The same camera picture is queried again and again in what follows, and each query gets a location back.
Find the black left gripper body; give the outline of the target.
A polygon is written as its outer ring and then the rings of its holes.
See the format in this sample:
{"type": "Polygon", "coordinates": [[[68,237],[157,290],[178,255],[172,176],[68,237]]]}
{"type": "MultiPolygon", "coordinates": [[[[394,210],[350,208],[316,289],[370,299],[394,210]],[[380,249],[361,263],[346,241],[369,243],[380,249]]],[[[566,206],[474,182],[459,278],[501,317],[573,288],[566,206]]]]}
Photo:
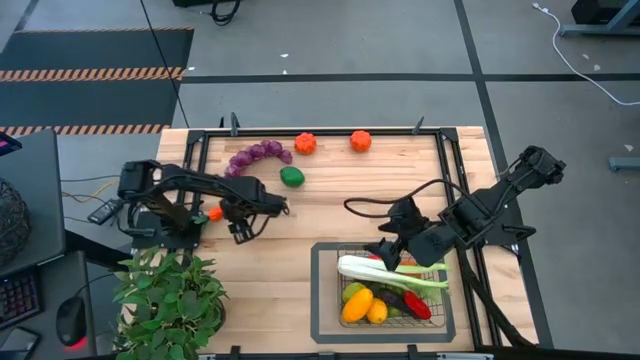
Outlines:
{"type": "Polygon", "coordinates": [[[256,215],[277,217],[280,214],[280,196],[263,189],[255,191],[229,191],[222,194],[222,210],[226,220],[240,222],[256,215]]]}

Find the white and green leek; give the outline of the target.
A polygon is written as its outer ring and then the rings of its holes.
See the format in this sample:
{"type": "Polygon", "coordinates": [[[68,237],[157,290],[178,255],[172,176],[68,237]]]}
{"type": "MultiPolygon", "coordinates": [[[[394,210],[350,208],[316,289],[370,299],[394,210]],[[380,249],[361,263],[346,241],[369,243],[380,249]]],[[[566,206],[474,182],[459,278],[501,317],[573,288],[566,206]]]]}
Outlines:
{"type": "MultiPolygon", "coordinates": [[[[402,288],[404,290],[422,290],[425,288],[446,289],[449,287],[449,283],[447,280],[427,280],[423,278],[401,275],[399,273],[396,273],[395,270],[379,270],[374,268],[370,264],[370,262],[371,260],[365,257],[343,255],[338,258],[337,270],[340,274],[350,278],[383,283],[386,285],[402,288]]],[[[425,274],[429,274],[437,271],[446,271],[448,269],[448,266],[446,264],[436,263],[430,267],[425,268],[428,269],[428,272],[426,272],[425,274]]]]}

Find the dark green round fruit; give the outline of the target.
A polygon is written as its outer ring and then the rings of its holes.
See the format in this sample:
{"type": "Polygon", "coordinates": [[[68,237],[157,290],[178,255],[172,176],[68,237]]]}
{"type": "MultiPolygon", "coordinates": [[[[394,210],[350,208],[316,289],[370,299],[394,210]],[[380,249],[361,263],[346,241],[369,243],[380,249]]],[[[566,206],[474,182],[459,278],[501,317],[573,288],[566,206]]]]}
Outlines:
{"type": "Polygon", "coordinates": [[[298,188],[305,182],[305,175],[303,172],[293,166],[287,166],[279,171],[281,182],[287,187],[298,188]]]}

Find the orange carrot with green top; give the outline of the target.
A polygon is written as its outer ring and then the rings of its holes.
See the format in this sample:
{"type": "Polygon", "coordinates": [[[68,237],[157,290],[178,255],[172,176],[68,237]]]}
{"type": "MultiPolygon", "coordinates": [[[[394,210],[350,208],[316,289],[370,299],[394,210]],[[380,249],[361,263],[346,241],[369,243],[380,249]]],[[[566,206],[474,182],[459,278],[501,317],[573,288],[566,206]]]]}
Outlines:
{"type": "Polygon", "coordinates": [[[207,213],[199,213],[192,217],[195,224],[205,224],[207,222],[218,222],[224,218],[223,210],[220,207],[211,208],[207,213]]]}

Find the light green fruit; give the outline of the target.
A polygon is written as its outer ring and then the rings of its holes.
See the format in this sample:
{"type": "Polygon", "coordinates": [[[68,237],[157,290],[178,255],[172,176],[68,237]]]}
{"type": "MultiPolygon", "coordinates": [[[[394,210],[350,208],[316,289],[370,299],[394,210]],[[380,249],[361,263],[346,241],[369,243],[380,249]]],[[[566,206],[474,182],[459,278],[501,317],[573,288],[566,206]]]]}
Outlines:
{"type": "Polygon", "coordinates": [[[357,292],[365,288],[366,286],[360,282],[351,282],[347,284],[341,294],[342,302],[346,304],[357,292]]]}

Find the dark plump eggplant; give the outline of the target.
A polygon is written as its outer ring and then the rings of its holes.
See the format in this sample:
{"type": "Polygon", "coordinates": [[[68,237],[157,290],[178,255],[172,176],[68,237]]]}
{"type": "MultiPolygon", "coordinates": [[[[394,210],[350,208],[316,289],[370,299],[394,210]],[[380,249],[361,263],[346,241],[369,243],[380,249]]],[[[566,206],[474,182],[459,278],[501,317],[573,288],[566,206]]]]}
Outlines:
{"type": "Polygon", "coordinates": [[[382,289],[380,291],[379,298],[388,306],[395,308],[410,317],[415,315],[415,313],[406,305],[403,298],[391,290],[382,289]]]}

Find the yellow lemon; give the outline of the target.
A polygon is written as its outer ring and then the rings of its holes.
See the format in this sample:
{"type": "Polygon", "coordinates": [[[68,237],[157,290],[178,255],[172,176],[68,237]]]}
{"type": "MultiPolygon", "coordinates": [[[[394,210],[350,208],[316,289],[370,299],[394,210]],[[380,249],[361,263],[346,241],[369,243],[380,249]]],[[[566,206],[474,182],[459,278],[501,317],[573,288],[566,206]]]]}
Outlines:
{"type": "Polygon", "coordinates": [[[388,308],[384,301],[374,298],[369,307],[366,318],[371,324],[382,324],[388,318],[388,308]]]}

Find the red chili pepper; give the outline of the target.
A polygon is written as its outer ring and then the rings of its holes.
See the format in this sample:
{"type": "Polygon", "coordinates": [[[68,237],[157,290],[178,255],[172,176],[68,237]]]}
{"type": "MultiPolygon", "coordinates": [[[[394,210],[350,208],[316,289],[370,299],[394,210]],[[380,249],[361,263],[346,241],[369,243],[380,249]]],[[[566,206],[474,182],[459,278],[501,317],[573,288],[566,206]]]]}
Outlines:
{"type": "Polygon", "coordinates": [[[403,301],[407,308],[411,311],[414,318],[420,320],[431,319],[432,314],[430,308],[414,292],[405,290],[403,292],[403,301]]]}

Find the orange bumpy pumpkin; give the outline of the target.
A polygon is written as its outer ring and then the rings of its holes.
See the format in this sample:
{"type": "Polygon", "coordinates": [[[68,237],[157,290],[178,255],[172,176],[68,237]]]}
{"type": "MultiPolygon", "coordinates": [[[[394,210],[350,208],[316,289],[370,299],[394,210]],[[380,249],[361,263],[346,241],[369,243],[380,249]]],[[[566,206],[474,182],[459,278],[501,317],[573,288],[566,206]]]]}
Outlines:
{"type": "Polygon", "coordinates": [[[364,130],[356,130],[349,137],[351,149],[354,152],[367,152],[372,146],[372,136],[364,130]]]}

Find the green potted plant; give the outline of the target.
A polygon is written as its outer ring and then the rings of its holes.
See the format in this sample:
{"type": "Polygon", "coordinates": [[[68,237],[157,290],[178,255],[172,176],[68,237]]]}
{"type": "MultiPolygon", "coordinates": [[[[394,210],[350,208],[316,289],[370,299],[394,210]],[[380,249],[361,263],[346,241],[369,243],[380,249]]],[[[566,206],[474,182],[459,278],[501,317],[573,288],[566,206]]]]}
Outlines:
{"type": "Polygon", "coordinates": [[[226,320],[216,261],[151,248],[120,264],[116,360],[198,360],[226,320]]]}

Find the dark grey desk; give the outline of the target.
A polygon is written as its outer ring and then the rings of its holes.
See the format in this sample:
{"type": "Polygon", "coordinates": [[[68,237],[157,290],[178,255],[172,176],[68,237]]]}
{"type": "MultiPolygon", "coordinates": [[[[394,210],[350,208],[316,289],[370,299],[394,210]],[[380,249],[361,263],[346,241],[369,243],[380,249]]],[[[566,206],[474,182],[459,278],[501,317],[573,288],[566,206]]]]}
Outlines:
{"type": "Polygon", "coordinates": [[[86,257],[81,251],[67,254],[39,267],[40,295],[44,311],[19,324],[39,336],[29,360],[65,360],[97,355],[91,296],[87,284],[86,257]],[[63,345],[56,332],[56,314],[61,303],[78,293],[85,304],[86,336],[71,347],[63,345]]]}

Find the device with pink screen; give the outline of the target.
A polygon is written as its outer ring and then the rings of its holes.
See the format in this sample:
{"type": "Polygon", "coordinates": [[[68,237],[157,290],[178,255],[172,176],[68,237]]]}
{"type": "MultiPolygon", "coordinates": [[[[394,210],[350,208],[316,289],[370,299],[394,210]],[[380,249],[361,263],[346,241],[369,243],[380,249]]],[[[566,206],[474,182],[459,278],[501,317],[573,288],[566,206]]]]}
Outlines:
{"type": "Polygon", "coordinates": [[[3,131],[0,131],[0,157],[18,151],[22,143],[3,131]]]}

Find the black smartphone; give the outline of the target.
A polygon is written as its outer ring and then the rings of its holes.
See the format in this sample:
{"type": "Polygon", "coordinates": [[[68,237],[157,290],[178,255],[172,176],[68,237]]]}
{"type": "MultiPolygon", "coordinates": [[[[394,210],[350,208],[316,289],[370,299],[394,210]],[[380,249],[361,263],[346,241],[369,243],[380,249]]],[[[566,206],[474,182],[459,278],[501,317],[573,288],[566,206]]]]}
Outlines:
{"type": "Polygon", "coordinates": [[[22,327],[0,332],[0,360],[33,360],[41,335],[22,327]]]}

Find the grey desk leg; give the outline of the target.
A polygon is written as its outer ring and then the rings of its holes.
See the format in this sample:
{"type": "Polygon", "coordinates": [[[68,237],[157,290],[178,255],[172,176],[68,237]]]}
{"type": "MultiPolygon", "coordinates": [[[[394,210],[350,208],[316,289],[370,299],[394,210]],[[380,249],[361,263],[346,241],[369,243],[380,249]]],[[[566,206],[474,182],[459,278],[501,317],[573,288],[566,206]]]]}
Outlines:
{"type": "Polygon", "coordinates": [[[561,25],[559,35],[640,36],[640,0],[627,0],[617,15],[607,24],[561,25]]]}

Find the dark box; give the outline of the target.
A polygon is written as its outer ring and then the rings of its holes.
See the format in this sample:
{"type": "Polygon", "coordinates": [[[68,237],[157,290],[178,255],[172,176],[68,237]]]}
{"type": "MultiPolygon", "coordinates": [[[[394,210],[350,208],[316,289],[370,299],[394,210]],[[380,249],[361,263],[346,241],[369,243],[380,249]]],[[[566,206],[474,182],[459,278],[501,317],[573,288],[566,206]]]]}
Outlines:
{"type": "Polygon", "coordinates": [[[576,24],[607,24],[626,2],[627,0],[576,0],[571,14],[576,24]]]}

